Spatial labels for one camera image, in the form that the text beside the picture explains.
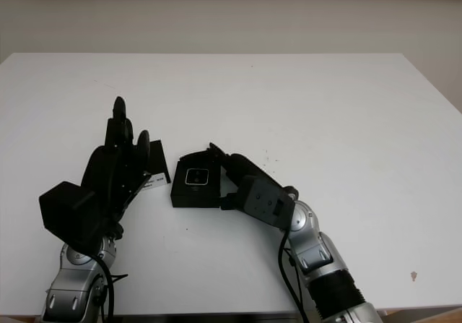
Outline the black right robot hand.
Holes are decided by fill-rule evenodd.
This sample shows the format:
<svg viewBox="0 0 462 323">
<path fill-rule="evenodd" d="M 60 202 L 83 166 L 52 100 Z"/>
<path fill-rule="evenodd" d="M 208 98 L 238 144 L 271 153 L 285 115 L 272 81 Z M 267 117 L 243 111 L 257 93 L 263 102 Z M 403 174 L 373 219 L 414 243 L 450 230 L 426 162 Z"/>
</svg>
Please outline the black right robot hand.
<svg viewBox="0 0 462 323">
<path fill-rule="evenodd" d="M 218 208 L 221 203 L 221 175 L 236 186 L 245 176 L 258 176 L 280 187 L 270 175 L 246 156 L 227 154 L 214 143 L 206 150 L 184 155 L 177 162 L 170 198 L 175 208 Z"/>
</svg>

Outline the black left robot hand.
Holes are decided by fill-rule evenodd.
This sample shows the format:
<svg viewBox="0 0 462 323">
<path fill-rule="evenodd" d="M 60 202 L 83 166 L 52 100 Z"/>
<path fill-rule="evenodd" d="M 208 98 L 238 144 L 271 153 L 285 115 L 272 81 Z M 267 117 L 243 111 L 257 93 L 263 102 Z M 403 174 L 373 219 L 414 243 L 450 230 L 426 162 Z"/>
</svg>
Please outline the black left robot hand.
<svg viewBox="0 0 462 323">
<path fill-rule="evenodd" d="M 152 176 L 148 171 L 149 158 L 149 132 L 142 131 L 134 142 L 125 100 L 118 96 L 107 122 L 104 144 L 91 154 L 82 179 L 82 186 L 99 199 L 106 236 L 122 238 L 123 214 Z"/>
</svg>

